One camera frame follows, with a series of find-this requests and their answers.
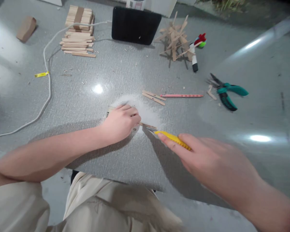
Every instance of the gray table surface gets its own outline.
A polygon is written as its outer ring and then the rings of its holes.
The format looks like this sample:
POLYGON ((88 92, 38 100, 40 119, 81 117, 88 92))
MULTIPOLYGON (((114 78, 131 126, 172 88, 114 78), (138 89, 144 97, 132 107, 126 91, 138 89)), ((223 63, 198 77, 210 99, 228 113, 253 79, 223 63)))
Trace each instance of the gray table surface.
MULTIPOLYGON (((67 0, 60 10, 36 0, 6 0, 0 5, 0 133, 34 119, 46 101, 48 79, 34 78, 34 74, 45 71, 43 48, 64 27, 69 5, 93 9, 95 22, 102 22, 112 19, 112 9, 118 4, 67 0), (37 19, 38 28, 23 44, 15 35, 26 15, 37 19)), ((225 23, 183 5, 176 5, 175 10, 179 11, 178 23, 189 14, 185 29, 188 40, 194 40, 199 33, 207 34, 207 45, 196 51, 197 74, 184 59, 172 62, 160 56, 162 43, 143 46, 112 40, 108 25, 94 29, 93 49, 99 51, 95 59, 63 54, 59 36, 46 52, 50 58, 52 99, 36 123, 0 137, 0 156, 30 141, 99 125, 109 105, 129 100, 139 109, 143 122, 161 130, 236 145, 263 179, 290 196, 290 32, 279 42, 250 52, 245 59, 221 65, 268 28, 225 23), (72 76, 61 76, 64 70, 72 76), (221 80, 249 91, 244 98, 229 94, 238 111, 231 113, 219 106, 220 101, 206 95, 208 84, 204 80, 213 71, 221 80), (167 99, 166 106, 161 106, 143 97, 142 90, 157 94, 203 93, 205 97, 167 99), (251 135, 271 140, 256 142, 251 135)), ((168 21, 163 18, 159 29, 168 21)), ((175 154, 141 128, 121 143, 85 154, 68 167, 228 207, 204 189, 175 154)))

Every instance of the black marker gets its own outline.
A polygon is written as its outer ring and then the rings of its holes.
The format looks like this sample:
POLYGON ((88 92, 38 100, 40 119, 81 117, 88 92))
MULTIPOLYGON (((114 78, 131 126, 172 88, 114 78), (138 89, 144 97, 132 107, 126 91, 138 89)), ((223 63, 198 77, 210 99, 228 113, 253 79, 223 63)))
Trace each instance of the black marker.
MULTIPOLYGON (((191 43, 189 47, 190 47, 189 50, 190 50, 192 53, 195 54, 195 53, 196 53, 196 50, 195 50, 195 47, 194 47, 194 43, 191 43)), ((199 70, 196 55, 193 55, 193 56, 192 56, 192 69, 193 69, 193 71, 194 71, 195 73, 199 70)))

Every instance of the black tablet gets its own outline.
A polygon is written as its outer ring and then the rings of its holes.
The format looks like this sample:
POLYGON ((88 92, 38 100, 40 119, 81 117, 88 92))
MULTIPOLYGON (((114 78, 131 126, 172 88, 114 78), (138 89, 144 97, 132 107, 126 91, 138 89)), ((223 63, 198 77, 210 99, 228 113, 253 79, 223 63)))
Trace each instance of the black tablet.
POLYGON ((112 38, 150 45, 160 21, 160 14, 116 6, 113 9, 112 38))

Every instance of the right hand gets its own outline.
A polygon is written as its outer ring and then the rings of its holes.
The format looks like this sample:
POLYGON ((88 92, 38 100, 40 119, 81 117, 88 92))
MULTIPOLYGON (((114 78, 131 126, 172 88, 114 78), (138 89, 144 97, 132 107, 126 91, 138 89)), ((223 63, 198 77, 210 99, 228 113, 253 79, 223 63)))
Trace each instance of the right hand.
POLYGON ((229 144, 180 134, 179 139, 191 147, 188 151, 165 135, 158 136, 195 178, 235 208, 249 204, 263 182, 244 154, 229 144))

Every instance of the cable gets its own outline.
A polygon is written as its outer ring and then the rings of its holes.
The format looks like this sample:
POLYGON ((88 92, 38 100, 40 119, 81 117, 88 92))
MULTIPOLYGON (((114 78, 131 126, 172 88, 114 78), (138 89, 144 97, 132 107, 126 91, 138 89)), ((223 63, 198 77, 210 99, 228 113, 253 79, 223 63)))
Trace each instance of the cable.
POLYGON ((44 64, 45 64, 45 68, 46 68, 46 72, 48 72, 48 98, 46 100, 46 102, 44 103, 44 105, 42 106, 42 109, 40 110, 40 113, 38 114, 38 116, 33 119, 32 121, 26 123, 25 125, 21 126, 20 128, 12 131, 12 132, 8 132, 8 133, 4 133, 4 134, 0 134, 0 137, 1 136, 5 136, 5 135, 10 135, 10 134, 14 134, 18 131, 20 131, 21 129, 31 125, 32 123, 36 122, 40 117, 41 115, 43 114, 46 106, 48 105, 49 101, 51 100, 51 97, 52 97, 52 92, 51 92, 51 75, 49 74, 49 70, 48 70, 48 67, 47 67, 47 62, 46 62, 46 57, 45 57, 45 51, 46 51, 46 48, 51 44, 51 42, 53 42, 53 40, 55 39, 55 37, 60 33, 60 32, 63 32, 64 30, 67 30, 69 29, 70 27, 74 26, 74 25, 82 25, 82 26, 95 26, 95 25, 99 25, 99 24, 105 24, 105 23, 111 23, 112 21, 105 21, 105 22, 100 22, 100 23, 95 23, 95 24, 81 24, 81 23, 74 23, 72 24, 71 26, 69 27, 66 27, 60 31, 58 31, 54 37, 48 42, 48 44, 45 46, 44 50, 43 50, 43 58, 44 58, 44 64))

